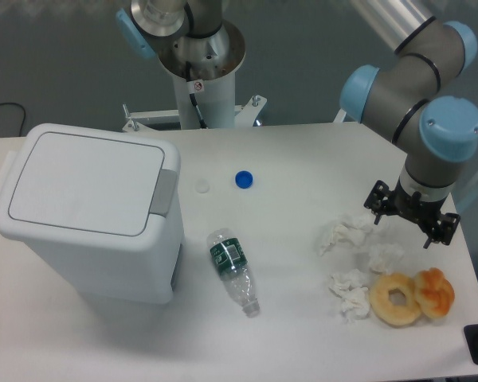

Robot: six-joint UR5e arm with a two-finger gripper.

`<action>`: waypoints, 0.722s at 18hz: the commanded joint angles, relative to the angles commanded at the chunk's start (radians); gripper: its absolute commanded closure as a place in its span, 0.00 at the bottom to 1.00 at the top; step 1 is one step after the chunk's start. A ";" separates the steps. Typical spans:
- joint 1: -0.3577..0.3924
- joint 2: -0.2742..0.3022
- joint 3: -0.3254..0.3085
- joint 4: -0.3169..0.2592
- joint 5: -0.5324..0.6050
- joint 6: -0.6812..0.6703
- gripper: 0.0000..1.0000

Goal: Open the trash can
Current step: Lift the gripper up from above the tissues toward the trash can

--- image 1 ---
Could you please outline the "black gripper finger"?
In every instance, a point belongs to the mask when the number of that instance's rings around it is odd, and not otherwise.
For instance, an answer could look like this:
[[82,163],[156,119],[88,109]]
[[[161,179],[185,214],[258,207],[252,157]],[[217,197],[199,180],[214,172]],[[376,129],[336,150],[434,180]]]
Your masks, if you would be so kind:
[[421,230],[427,236],[423,248],[428,249],[430,244],[450,245],[459,223],[460,215],[452,212],[425,218],[421,222]]
[[363,206],[374,215],[374,224],[378,225],[383,216],[394,215],[394,200],[389,186],[377,180],[367,196]]

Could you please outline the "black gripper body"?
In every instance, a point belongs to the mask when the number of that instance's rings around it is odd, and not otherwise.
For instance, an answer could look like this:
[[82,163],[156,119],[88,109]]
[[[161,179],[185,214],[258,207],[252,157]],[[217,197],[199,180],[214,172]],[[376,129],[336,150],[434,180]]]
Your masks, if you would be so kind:
[[394,200],[394,215],[416,224],[428,217],[441,213],[446,198],[446,188],[433,188],[398,179],[391,195]]

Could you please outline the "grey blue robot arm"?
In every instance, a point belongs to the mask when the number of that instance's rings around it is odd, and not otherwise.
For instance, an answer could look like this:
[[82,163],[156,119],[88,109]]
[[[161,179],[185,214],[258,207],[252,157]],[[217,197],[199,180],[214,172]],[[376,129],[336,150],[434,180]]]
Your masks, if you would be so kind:
[[[354,8],[398,62],[387,72],[357,68],[339,105],[406,154],[396,187],[376,182],[365,206],[376,218],[415,223],[429,244],[449,244],[460,218],[441,206],[478,147],[478,108],[440,91],[474,61],[476,36],[462,23],[438,21],[418,1],[356,1]],[[221,2],[133,1],[116,13],[116,23],[140,56],[158,58],[171,74],[181,128],[253,121],[235,105],[245,39],[223,18]]]

